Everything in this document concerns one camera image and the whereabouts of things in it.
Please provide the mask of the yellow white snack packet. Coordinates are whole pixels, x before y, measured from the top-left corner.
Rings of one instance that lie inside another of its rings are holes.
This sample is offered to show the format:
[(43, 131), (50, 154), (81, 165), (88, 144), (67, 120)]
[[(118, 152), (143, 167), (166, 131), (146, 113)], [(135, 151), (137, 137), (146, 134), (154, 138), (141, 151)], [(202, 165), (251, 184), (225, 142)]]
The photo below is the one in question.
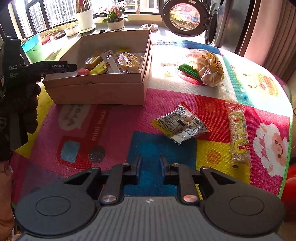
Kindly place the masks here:
[(210, 132), (184, 101), (174, 111), (153, 120), (151, 125), (177, 145)]

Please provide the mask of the yellow snack bag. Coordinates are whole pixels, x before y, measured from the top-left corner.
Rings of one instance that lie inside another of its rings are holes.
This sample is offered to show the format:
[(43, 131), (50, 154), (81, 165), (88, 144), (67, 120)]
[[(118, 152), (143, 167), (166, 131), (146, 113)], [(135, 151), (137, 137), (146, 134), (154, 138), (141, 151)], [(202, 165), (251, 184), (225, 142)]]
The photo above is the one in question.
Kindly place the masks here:
[[(109, 73), (101, 54), (105, 51), (96, 51), (91, 57), (85, 60), (84, 68), (89, 74)], [(140, 73), (144, 62), (145, 52), (132, 52), (131, 49), (119, 48), (114, 53), (114, 60), (120, 73)]]

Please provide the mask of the brown cardboard box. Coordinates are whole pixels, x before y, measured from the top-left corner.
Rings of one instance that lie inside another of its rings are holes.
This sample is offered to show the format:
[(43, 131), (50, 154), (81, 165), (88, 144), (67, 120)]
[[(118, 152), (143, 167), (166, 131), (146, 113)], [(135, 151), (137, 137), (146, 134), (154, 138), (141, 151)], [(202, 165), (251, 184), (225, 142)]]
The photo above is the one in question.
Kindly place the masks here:
[(84, 68), (96, 51), (119, 48), (145, 52), (140, 73), (77, 75), (77, 71), (49, 74), (43, 80), (48, 95), (56, 104), (144, 105), (152, 58), (149, 30), (114, 31), (81, 37), (63, 52), (60, 59)]

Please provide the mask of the bagged bread buns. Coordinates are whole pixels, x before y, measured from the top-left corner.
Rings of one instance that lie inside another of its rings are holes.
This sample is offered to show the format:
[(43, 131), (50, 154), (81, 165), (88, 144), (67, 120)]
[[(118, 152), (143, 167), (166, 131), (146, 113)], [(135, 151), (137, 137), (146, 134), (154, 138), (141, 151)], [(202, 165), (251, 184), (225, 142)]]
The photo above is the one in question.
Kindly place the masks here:
[(194, 49), (192, 54), (201, 82), (210, 87), (219, 87), (224, 80), (223, 66), (219, 58), (203, 49)]

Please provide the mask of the green plastic bucket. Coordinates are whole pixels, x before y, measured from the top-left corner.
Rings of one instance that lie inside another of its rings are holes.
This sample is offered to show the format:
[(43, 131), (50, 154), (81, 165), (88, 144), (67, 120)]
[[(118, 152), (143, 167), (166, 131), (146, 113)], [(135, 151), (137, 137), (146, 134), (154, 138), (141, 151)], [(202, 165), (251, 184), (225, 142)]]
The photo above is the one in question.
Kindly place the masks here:
[(30, 63), (43, 61), (42, 47), (43, 45), (39, 33), (22, 44), (22, 49)]

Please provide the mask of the red plant pot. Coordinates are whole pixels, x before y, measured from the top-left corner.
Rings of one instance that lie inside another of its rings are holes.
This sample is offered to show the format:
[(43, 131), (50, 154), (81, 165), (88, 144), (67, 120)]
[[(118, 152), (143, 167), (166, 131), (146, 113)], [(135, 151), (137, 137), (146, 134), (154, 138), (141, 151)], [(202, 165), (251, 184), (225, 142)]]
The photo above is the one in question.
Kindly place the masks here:
[(43, 36), (41, 36), (42, 45), (46, 44), (51, 38), (51, 33), (47, 33)]

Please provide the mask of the pink item in box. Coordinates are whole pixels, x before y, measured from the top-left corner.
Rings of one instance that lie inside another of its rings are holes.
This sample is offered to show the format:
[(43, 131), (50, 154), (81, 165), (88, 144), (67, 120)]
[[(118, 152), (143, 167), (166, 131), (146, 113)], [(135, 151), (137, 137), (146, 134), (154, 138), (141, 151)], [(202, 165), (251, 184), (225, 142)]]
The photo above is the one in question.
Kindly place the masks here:
[(88, 75), (90, 73), (90, 71), (87, 68), (80, 68), (77, 71), (77, 75), (81, 76), (81, 75)]

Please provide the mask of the colourful cartoon play mat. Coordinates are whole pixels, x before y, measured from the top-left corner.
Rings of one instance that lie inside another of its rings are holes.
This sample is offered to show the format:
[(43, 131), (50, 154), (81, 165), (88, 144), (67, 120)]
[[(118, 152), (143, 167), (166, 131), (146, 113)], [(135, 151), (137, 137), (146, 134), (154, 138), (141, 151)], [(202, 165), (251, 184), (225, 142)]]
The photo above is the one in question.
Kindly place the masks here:
[(12, 202), (91, 167), (108, 170), (142, 157), (137, 186), (126, 195), (172, 196), (161, 181), (160, 156), (193, 169), (215, 168), (281, 196), (290, 159), (292, 105), (288, 87), (267, 69), (216, 50), (220, 87), (178, 70), (200, 45), (158, 41), (144, 105), (57, 105), (38, 97), (38, 128), (12, 157)]

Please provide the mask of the small shallow planter bowl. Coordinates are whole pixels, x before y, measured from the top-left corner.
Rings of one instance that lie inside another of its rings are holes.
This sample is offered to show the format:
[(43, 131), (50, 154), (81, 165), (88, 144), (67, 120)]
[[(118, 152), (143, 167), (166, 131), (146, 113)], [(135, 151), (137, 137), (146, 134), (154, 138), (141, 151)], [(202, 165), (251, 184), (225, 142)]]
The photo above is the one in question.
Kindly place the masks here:
[(64, 29), (64, 33), (66, 34), (67, 37), (74, 36), (75, 34), (77, 34), (79, 32), (80, 32), (80, 28), (79, 28), (78, 24), (67, 27)]

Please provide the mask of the long cereal bar packet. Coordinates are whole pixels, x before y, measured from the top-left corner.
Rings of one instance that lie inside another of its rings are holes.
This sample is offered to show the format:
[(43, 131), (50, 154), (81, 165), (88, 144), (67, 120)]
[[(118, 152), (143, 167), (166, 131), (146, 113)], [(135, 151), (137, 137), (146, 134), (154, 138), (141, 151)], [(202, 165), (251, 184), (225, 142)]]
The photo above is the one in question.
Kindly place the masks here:
[(230, 164), (235, 169), (242, 165), (251, 167), (245, 108), (233, 100), (226, 100), (225, 107), (230, 130)]

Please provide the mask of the tall bamboo plant white pot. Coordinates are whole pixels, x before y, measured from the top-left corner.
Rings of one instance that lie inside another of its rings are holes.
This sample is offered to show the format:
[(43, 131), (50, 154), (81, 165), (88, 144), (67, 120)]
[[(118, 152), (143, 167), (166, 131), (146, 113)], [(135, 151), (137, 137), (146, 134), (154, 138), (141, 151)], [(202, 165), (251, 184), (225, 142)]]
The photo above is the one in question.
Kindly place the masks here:
[(95, 23), (93, 22), (93, 10), (91, 9), (89, 0), (76, 0), (75, 12), (81, 35), (95, 29)]

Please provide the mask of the green snack bar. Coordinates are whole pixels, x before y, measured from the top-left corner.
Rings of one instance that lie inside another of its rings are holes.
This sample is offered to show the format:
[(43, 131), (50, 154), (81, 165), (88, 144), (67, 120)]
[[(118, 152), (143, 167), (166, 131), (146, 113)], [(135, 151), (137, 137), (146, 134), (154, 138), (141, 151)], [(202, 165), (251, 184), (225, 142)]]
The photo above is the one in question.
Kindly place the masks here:
[(178, 70), (181, 72), (184, 72), (185, 75), (188, 75), (189, 77), (196, 79), (198, 81), (201, 81), (200, 75), (196, 68), (188, 65), (188, 64), (182, 64), (178, 67)]

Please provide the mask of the pink flower plant in pot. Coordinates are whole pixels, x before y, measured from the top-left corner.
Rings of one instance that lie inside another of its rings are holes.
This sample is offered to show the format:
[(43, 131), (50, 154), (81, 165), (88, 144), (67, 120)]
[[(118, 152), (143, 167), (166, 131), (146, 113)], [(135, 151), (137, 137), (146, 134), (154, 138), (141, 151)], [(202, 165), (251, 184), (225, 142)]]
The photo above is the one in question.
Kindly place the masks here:
[(107, 27), (111, 31), (122, 30), (125, 27), (125, 22), (128, 22), (128, 16), (124, 12), (125, 3), (120, 2), (107, 11), (107, 16), (102, 22), (107, 23)]

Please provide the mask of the red object at right edge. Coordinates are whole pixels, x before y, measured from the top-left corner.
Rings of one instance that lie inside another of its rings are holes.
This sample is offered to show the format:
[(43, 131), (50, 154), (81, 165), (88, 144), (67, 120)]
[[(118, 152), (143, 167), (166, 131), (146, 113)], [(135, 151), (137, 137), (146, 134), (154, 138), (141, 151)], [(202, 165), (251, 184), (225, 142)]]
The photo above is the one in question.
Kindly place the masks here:
[(296, 221), (296, 163), (291, 158), (281, 201), (285, 206), (285, 220)]

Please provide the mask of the pair of beige slippers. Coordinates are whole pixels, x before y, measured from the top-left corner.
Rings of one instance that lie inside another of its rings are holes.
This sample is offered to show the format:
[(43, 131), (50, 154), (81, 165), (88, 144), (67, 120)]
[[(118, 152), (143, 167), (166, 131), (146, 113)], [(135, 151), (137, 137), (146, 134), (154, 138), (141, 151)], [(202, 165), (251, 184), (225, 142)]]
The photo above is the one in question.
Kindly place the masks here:
[(144, 24), (144, 25), (141, 26), (141, 28), (142, 28), (143, 30), (150, 30), (150, 31), (152, 31), (152, 32), (155, 32), (155, 31), (158, 30), (159, 26), (158, 26), (157, 24), (151, 24), (151, 25), (149, 25), (149, 24)]

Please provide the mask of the round washing machine door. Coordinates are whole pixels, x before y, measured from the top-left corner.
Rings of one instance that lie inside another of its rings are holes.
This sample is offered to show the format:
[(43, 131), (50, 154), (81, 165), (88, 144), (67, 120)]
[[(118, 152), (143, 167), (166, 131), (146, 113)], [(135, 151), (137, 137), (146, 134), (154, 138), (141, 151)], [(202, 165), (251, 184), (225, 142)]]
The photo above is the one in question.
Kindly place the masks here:
[(181, 37), (201, 35), (210, 23), (208, 9), (201, 1), (166, 1), (161, 16), (165, 26)]

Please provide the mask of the grey washing machine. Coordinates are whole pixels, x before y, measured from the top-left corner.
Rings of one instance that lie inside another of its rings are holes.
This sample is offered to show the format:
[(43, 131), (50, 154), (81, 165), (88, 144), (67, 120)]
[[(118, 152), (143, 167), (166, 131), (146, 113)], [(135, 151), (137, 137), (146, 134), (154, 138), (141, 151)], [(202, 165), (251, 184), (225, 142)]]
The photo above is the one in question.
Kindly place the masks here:
[(202, 1), (208, 11), (209, 25), (205, 44), (238, 54), (253, 13), (255, 1), (211, 0)]

